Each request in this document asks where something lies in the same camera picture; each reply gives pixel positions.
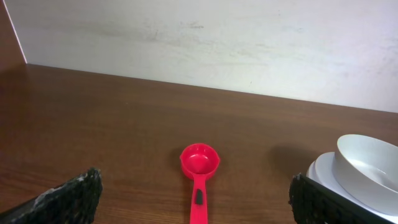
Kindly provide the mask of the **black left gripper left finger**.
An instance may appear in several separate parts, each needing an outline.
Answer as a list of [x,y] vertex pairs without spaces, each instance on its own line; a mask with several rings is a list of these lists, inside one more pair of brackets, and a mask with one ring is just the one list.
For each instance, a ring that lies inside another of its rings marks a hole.
[[1,213],[1,224],[89,224],[103,190],[101,172],[90,168],[62,185]]

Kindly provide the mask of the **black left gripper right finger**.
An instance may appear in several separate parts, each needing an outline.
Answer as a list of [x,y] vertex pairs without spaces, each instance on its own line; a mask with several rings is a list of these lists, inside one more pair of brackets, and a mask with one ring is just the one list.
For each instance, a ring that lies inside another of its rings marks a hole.
[[302,174],[290,183],[289,205],[298,224],[392,224]]

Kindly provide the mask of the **red plastic measuring scoop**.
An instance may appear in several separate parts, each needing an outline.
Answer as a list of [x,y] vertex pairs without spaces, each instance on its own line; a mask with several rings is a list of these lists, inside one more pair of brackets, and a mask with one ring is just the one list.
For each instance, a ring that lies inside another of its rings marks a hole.
[[214,176],[220,157],[211,146],[196,143],[183,150],[180,163],[185,176],[193,180],[190,224],[208,224],[206,181]]

